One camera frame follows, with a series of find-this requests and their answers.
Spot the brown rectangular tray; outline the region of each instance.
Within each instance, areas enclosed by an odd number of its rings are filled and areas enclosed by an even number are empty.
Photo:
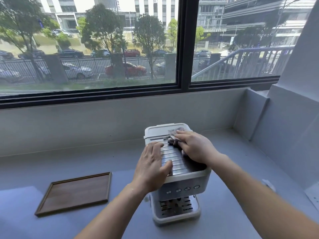
[[[52,182],[40,202],[36,216],[106,203],[111,172]]]

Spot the power outlet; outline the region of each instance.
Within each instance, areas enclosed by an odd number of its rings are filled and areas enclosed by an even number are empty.
[[[319,211],[319,182],[305,190],[306,195]]]

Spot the red car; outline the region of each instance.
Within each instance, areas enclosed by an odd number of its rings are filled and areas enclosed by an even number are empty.
[[[127,76],[144,76],[146,74],[146,68],[140,65],[135,65],[132,63],[126,62],[126,64],[123,62],[123,66],[125,69],[125,73]],[[105,67],[105,73],[108,76],[113,75],[113,67],[107,66]]]
[[[125,57],[139,57],[141,53],[137,49],[128,49],[124,51]]]

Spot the hand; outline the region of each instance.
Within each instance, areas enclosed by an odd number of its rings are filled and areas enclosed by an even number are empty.
[[[176,132],[174,136],[181,140],[178,145],[192,160],[211,166],[211,162],[221,157],[222,154],[216,150],[208,138],[196,132],[179,130]]]
[[[173,168],[171,160],[162,167],[161,142],[146,145],[135,169],[132,184],[141,188],[145,194],[159,189]]]

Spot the forearm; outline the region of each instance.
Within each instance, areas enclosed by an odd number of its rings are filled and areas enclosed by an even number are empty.
[[[75,239],[121,238],[145,195],[139,186],[128,184]]]
[[[233,193],[262,238],[318,238],[319,225],[254,180],[226,155],[209,164]]]

